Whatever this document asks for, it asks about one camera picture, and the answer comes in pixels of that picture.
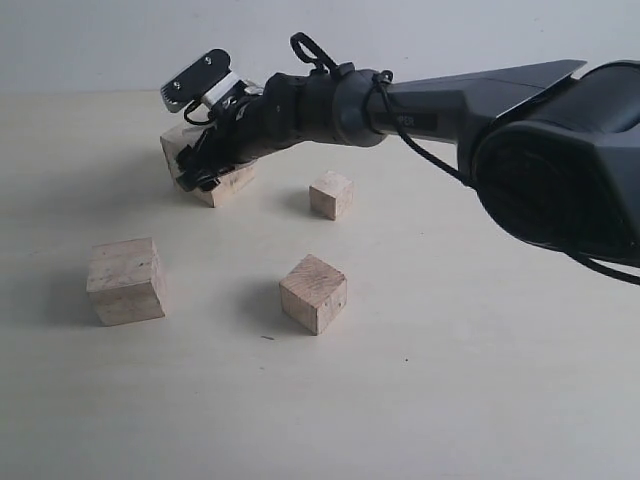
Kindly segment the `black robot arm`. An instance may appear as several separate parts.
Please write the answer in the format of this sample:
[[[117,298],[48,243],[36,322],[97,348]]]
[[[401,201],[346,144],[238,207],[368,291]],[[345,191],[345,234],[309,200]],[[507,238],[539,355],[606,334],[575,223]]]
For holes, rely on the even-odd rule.
[[[397,135],[453,144],[449,174],[511,236],[573,257],[639,263],[639,65],[574,77],[579,62],[396,83],[388,71],[316,65],[241,82],[214,99],[210,125],[177,156],[177,182],[224,174],[302,142],[368,148]]]

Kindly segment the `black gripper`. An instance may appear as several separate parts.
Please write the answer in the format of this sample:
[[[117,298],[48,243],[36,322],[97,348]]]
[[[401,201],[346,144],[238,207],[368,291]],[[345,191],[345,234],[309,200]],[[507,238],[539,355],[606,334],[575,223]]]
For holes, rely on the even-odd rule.
[[[274,74],[263,93],[237,101],[216,116],[193,148],[175,157],[175,180],[182,190],[210,192],[235,172],[237,165],[301,142],[343,145],[334,122],[337,83],[327,74]],[[203,172],[199,179],[200,168]]]

